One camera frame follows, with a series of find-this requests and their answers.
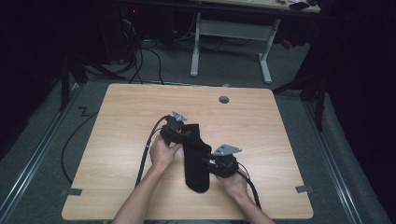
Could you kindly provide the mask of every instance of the human arm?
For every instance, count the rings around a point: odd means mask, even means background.
[[[240,174],[235,174],[227,178],[217,176],[227,194],[238,205],[251,224],[275,223],[269,218],[248,196],[248,183]]]
[[[161,136],[157,135],[149,150],[152,166],[114,217],[114,224],[135,224],[145,221],[152,195],[180,147],[181,144],[167,146]]]

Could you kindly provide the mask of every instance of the desk leg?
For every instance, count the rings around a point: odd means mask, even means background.
[[[191,72],[190,72],[190,75],[192,77],[198,76],[200,31],[201,31],[201,12],[197,12],[197,22],[195,25],[195,44],[194,44],[194,51],[192,53]]]
[[[280,19],[275,20],[274,25],[269,34],[267,45],[265,46],[264,53],[259,54],[259,60],[260,60],[260,65],[262,66],[262,75],[264,77],[264,83],[268,85],[272,83],[272,79],[271,79],[270,71],[268,70],[267,57],[268,57],[268,53],[270,52],[272,43],[274,42],[274,38],[279,23],[280,23]]]

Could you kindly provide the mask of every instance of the dark background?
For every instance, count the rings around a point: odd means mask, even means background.
[[[323,14],[352,20],[324,23],[319,28],[304,21],[283,20],[276,41],[314,43],[296,79],[327,73],[326,91],[346,139],[379,201],[396,222],[392,212],[396,207],[395,3],[320,4]],[[174,30],[184,34],[189,29],[191,12],[136,8],[132,19],[142,35],[171,45],[177,37]],[[59,79],[67,51],[96,63],[125,59],[119,12],[117,6],[107,5],[0,3],[1,158]],[[316,85],[308,82],[301,88]]]

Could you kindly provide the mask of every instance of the round hole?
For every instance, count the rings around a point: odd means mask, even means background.
[[[222,104],[228,104],[230,102],[230,99],[227,96],[220,96],[219,101]]]

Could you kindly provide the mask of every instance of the white desk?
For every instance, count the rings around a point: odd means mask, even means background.
[[[202,0],[201,2],[238,5],[243,7],[267,7],[271,9],[290,10],[289,1],[287,1],[287,4],[285,5],[280,5],[276,0]],[[301,12],[319,13],[320,8],[318,6],[308,7]],[[201,13],[197,13],[195,43],[191,61],[191,76],[198,76],[200,35],[215,35],[265,41],[266,45],[262,50],[262,53],[260,53],[258,56],[260,65],[262,67],[264,82],[266,84],[271,84],[272,79],[268,69],[267,57],[274,41],[279,23],[279,19],[275,20],[272,26],[261,26],[226,21],[201,20]]]

